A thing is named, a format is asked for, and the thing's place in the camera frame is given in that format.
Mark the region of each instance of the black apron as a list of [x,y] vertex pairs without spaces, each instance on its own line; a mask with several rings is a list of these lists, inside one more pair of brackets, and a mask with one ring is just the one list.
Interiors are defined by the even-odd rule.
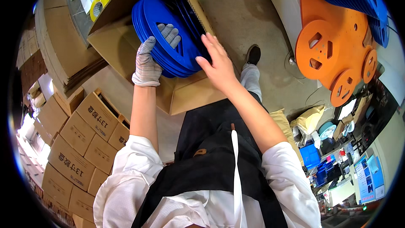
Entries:
[[[256,94],[250,94],[261,104]],[[236,108],[224,99],[186,113],[175,162],[165,166],[150,186],[132,228],[142,227],[164,196],[198,190],[233,192],[232,123],[238,133],[242,194],[259,202],[266,227],[287,227],[280,204],[263,175],[261,152]]]

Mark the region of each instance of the bare hand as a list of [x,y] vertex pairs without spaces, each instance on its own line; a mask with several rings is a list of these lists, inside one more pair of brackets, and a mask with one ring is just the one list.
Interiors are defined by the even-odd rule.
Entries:
[[235,76],[233,64],[215,36],[207,33],[207,35],[201,36],[201,41],[211,56],[212,65],[203,57],[196,57],[196,61],[205,71],[211,83],[227,95],[226,91],[230,91],[233,86],[240,84]]

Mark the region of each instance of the leather tag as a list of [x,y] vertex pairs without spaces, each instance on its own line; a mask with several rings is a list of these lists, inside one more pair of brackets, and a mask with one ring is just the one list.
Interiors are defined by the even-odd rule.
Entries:
[[206,149],[199,149],[198,151],[196,151],[196,153],[194,153],[194,156],[195,155],[204,155],[204,154],[206,154],[207,153],[207,150]]

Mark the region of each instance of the black shoe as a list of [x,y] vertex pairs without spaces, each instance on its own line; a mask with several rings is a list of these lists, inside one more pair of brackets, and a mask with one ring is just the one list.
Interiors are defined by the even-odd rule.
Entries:
[[260,55],[261,55],[261,52],[260,52],[259,46],[257,44],[253,44],[247,50],[246,63],[257,65],[257,63],[260,60]]

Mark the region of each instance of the open cardboard box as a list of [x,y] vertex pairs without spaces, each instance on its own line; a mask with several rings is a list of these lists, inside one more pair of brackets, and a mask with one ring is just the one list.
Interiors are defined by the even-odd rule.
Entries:
[[[140,40],[134,30],[131,10],[139,0],[110,0],[96,19],[88,41],[97,52],[125,79],[131,82],[135,71],[136,52]],[[197,0],[188,0],[205,31],[214,34]],[[170,115],[179,114],[221,99],[216,89],[200,71],[186,79],[160,77],[156,89],[156,105]]]

